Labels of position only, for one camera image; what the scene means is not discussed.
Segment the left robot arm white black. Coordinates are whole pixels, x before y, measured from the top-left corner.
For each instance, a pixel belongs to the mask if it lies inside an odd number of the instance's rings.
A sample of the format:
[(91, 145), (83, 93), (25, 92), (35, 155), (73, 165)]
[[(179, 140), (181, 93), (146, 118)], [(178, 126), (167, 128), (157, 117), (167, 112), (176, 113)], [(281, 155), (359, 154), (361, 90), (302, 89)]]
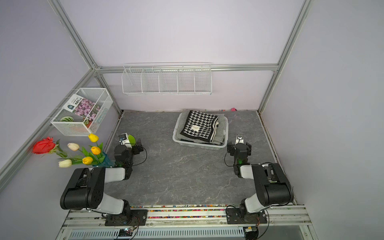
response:
[(131, 207), (127, 200), (116, 199), (105, 193), (106, 183), (128, 180), (133, 172), (133, 156), (146, 149), (141, 144), (128, 148), (118, 145), (114, 150), (116, 160), (125, 164), (116, 168), (82, 168), (72, 174), (60, 199), (63, 210), (88, 210), (112, 216), (131, 215)]

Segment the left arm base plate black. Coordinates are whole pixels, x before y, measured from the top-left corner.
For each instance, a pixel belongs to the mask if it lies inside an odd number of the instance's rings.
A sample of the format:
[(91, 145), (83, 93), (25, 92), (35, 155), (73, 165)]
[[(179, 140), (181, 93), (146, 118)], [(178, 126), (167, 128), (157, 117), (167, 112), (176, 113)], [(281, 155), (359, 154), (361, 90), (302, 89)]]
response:
[(144, 226), (147, 221), (148, 210), (130, 210), (128, 214), (111, 215), (106, 217), (106, 227)]

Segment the black white houndstooth scarf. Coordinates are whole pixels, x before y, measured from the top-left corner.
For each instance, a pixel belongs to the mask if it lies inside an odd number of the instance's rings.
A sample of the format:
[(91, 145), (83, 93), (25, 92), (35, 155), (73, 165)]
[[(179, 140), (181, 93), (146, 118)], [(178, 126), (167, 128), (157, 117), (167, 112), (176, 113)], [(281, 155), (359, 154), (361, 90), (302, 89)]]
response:
[(218, 115), (191, 110), (180, 134), (190, 139), (211, 143), (216, 134), (218, 119)]

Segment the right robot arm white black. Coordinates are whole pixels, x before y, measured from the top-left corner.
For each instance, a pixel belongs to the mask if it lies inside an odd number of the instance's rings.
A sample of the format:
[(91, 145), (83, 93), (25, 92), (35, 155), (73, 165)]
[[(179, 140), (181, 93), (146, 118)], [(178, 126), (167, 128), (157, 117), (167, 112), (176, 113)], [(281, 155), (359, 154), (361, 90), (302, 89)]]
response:
[(229, 143), (227, 153), (234, 157), (232, 165), (238, 178), (253, 180), (256, 193), (243, 199), (240, 210), (243, 216), (256, 214), (273, 206), (292, 203), (294, 193), (291, 184), (277, 163), (250, 164), (252, 146), (248, 143)]

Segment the grey scarf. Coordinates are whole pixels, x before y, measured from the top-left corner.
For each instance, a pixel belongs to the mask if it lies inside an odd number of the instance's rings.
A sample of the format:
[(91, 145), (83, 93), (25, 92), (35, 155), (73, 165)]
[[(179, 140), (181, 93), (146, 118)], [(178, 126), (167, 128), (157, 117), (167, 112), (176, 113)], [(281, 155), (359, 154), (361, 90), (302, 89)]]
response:
[(226, 118), (223, 114), (210, 114), (184, 110), (176, 127), (178, 141), (207, 145), (223, 145), (226, 136)]

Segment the white plastic perforated basket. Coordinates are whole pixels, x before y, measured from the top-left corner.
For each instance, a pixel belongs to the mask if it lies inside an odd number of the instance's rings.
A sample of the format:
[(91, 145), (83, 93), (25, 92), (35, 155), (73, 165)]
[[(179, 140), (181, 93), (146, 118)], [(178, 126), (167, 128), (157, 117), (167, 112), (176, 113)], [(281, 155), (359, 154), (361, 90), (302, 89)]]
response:
[(220, 150), (227, 147), (228, 143), (228, 133), (229, 133), (229, 123), (228, 119), (223, 115), (219, 114), (219, 120), (222, 120), (224, 123), (221, 124), (219, 122), (219, 138), (214, 137), (214, 143), (203, 143), (203, 142), (193, 142), (192, 140), (187, 140), (186, 138), (182, 139), (182, 135), (180, 134), (182, 128), (182, 123), (185, 124), (187, 118), (187, 114), (185, 111), (183, 111), (176, 122), (175, 129), (173, 131), (173, 141), (180, 144), (181, 146), (186, 147), (195, 147), (195, 148), (202, 148), (202, 149), (209, 149), (209, 150)]

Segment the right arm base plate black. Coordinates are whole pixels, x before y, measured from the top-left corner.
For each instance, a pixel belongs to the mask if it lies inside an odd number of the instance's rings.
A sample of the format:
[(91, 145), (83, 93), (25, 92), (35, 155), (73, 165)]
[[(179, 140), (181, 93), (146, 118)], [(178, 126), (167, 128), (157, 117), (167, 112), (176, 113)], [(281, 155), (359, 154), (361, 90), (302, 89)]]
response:
[(227, 224), (243, 225), (243, 224), (266, 224), (268, 222), (266, 213), (248, 213), (247, 211), (228, 206), (225, 210)]

